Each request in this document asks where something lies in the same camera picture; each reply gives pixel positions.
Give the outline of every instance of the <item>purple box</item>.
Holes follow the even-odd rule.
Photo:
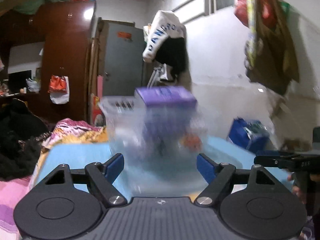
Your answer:
[[[142,99],[145,107],[183,106],[194,108],[197,100],[184,87],[137,88],[135,98]]]

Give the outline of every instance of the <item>white jacket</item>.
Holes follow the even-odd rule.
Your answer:
[[[142,54],[143,60],[151,63],[167,38],[183,38],[183,28],[172,11],[158,11],[151,25],[147,47]]]

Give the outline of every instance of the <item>orange object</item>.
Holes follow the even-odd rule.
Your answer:
[[[183,146],[189,148],[191,151],[200,151],[202,148],[201,139],[199,136],[194,134],[185,135],[180,142]]]
[[[260,3],[263,24],[268,28],[273,29],[276,27],[277,18],[272,6],[272,1],[260,0]],[[244,26],[248,27],[247,0],[238,0],[235,9],[235,15]]]
[[[132,37],[131,33],[118,32],[118,38],[131,39],[131,37]]]
[[[67,82],[64,77],[51,76],[48,92],[67,93]]]

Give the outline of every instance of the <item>orange sticker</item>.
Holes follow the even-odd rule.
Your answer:
[[[131,39],[131,33],[118,32],[118,38]]]

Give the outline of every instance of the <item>blue bag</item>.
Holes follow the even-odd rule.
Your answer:
[[[227,140],[255,154],[264,150],[269,133],[260,121],[245,121],[238,117],[233,120]]]

